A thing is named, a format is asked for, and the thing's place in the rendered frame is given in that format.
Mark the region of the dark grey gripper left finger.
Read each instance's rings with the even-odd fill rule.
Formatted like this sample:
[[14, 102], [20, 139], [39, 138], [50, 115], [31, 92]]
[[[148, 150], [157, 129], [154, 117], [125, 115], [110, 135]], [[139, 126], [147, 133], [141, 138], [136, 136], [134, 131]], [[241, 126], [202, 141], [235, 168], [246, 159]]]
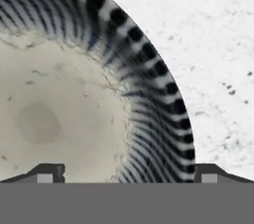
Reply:
[[0, 180], [0, 183], [65, 183], [64, 172], [64, 164], [39, 164], [26, 173]]

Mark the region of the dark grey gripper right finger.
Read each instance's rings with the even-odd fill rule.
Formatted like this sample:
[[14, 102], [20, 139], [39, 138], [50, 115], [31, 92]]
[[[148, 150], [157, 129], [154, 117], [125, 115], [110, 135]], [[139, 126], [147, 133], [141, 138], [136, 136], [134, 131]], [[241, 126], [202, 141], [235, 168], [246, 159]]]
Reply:
[[228, 173], [216, 164], [196, 164], [194, 181], [196, 183], [254, 183], [254, 180]]

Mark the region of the black and white striped bowl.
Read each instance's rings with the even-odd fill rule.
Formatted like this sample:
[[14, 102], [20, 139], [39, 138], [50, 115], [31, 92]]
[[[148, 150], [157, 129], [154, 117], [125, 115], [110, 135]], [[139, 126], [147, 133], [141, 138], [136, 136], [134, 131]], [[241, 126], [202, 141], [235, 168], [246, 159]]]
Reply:
[[0, 181], [191, 182], [194, 165], [179, 88], [113, 0], [0, 0]]

